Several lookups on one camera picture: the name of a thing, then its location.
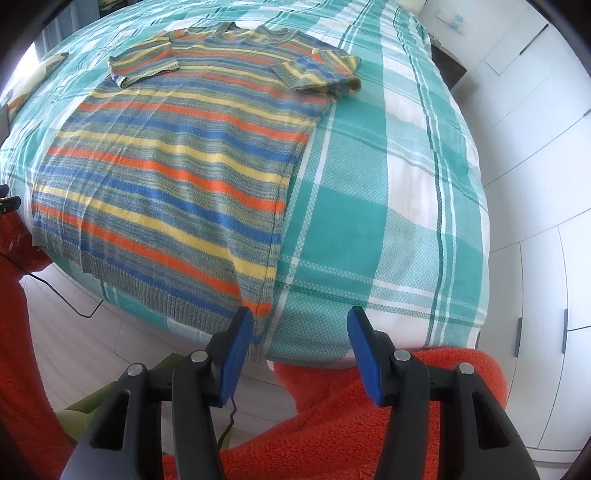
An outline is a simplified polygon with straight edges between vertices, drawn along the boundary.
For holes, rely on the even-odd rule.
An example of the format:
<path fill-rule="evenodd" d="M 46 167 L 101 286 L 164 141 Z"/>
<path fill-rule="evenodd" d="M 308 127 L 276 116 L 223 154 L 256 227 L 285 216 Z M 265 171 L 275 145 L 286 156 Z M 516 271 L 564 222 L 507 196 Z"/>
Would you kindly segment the orange fleece garment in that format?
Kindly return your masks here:
<path fill-rule="evenodd" d="M 61 476 L 73 452 L 45 395 L 33 352 L 26 296 L 19 281 L 48 257 L 32 246 L 19 216 L 1 218 L 1 419 L 39 479 Z M 358 370 L 277 364 L 297 416 L 221 454 L 230 479 L 371 479 L 389 410 L 363 391 Z"/>

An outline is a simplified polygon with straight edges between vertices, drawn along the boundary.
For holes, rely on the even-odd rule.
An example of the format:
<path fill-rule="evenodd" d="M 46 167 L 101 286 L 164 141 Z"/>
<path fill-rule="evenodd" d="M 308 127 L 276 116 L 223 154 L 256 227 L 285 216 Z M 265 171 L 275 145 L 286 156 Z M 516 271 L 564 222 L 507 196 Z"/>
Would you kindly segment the dark nightstand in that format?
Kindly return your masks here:
<path fill-rule="evenodd" d="M 465 76 L 467 69 L 452 53 L 444 48 L 434 35 L 429 34 L 429 36 L 432 60 L 438 67 L 444 83 L 452 90 Z"/>

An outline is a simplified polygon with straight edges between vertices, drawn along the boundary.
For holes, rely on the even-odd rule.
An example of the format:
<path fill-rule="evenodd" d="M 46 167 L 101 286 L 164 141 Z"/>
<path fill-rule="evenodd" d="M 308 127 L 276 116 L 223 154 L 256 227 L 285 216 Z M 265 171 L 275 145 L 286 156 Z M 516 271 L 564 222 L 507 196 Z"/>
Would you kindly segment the patterned cushion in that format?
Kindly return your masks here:
<path fill-rule="evenodd" d="M 14 118 L 27 100 L 68 56 L 68 52 L 60 52 L 41 61 L 27 77 L 20 80 L 9 91 L 6 102 L 4 103 L 7 107 L 9 123 L 14 121 Z"/>

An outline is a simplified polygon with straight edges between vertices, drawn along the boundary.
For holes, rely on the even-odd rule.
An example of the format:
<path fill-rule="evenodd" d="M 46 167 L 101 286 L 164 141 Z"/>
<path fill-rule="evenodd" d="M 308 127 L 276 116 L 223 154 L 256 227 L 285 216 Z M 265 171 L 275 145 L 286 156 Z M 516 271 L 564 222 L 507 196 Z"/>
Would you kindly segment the striped knit sweater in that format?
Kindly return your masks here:
<path fill-rule="evenodd" d="M 204 333 L 246 307 L 262 335 L 294 165 L 360 63 L 231 22 L 133 45 L 39 162 L 33 241 Z"/>

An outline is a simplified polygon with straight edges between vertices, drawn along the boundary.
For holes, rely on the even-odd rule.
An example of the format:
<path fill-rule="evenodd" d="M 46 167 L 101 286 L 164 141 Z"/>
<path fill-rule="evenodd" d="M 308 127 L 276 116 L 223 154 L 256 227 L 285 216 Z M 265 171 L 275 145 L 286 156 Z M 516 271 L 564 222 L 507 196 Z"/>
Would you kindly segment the white wardrobe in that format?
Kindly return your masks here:
<path fill-rule="evenodd" d="M 538 1 L 430 1 L 420 18 L 467 69 L 453 95 L 491 221 L 479 346 L 534 462 L 558 474 L 590 437 L 590 60 Z"/>

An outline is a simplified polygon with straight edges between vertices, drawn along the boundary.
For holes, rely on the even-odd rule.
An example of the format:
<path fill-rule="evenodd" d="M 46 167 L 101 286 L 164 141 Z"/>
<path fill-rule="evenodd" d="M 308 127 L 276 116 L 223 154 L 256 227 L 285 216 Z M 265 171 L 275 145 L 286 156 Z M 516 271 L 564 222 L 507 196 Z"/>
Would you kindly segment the wall outlet plate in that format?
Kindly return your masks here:
<path fill-rule="evenodd" d="M 436 17 L 458 34 L 465 33 L 465 17 L 463 15 L 452 10 L 440 9 Z"/>

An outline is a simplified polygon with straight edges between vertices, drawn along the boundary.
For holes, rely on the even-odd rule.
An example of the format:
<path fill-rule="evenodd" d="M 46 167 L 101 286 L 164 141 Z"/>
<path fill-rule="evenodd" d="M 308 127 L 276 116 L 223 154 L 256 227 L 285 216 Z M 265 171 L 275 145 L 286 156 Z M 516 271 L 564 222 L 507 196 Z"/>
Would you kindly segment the teal plaid bedspread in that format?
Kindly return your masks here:
<path fill-rule="evenodd" d="M 490 217 L 478 152 L 418 17 L 395 1 L 144 1 L 61 42 L 67 60 L 18 113 L 1 179 L 23 200 L 107 59 L 163 30 L 223 21 L 295 28 L 362 60 L 362 90 L 318 124 L 294 168 L 273 312 L 253 353 L 351 358 L 359 305 L 407 349 L 475 345 L 489 298 Z"/>

